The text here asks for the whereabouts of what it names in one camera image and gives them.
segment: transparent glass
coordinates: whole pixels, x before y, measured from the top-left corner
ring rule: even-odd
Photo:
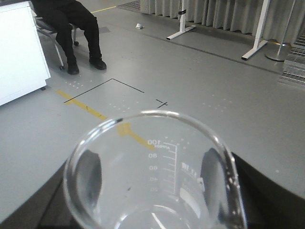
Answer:
[[[85,229],[246,229],[234,158],[206,125],[143,111],[109,119],[76,146],[67,205]]]

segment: white cabinet door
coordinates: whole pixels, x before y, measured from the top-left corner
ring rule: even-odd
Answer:
[[[50,76],[28,5],[0,10],[0,105],[45,86]]]

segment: black shoe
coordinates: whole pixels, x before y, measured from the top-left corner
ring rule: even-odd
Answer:
[[[68,73],[71,75],[76,75],[76,74],[80,73],[80,70],[78,69],[78,66],[76,63],[68,64]]]
[[[99,70],[104,70],[107,68],[107,65],[104,61],[102,61],[101,58],[90,58],[89,59],[90,64],[92,64],[95,68]]]

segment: white metal stand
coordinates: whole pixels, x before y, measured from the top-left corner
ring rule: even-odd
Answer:
[[[181,7],[181,12],[183,12],[185,9],[184,9],[184,0],[182,0],[182,7]],[[177,33],[174,33],[173,35],[167,37],[166,39],[168,40],[172,40],[174,39],[175,37],[178,37],[192,29],[196,28],[196,25],[192,25],[192,26],[189,26],[189,27],[185,27],[185,13],[181,14],[181,17],[180,17],[180,29],[179,29],[179,32]]]
[[[245,55],[242,56],[242,59],[245,61],[248,60],[253,54],[255,54],[258,50],[260,50],[268,42],[265,40],[261,41],[261,37],[263,35],[264,23],[265,23],[267,13],[268,13],[269,3],[270,3],[270,0],[264,0],[264,2],[263,2],[261,16],[259,18],[253,48],[250,51],[248,51]]]

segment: black pants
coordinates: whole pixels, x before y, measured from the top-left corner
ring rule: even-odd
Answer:
[[[56,41],[64,50],[68,64],[76,63],[72,44],[72,26],[76,25],[84,30],[84,35],[88,41],[90,58],[101,58],[99,45],[99,27],[94,17],[80,2],[74,1],[41,13],[46,23],[57,30]]]

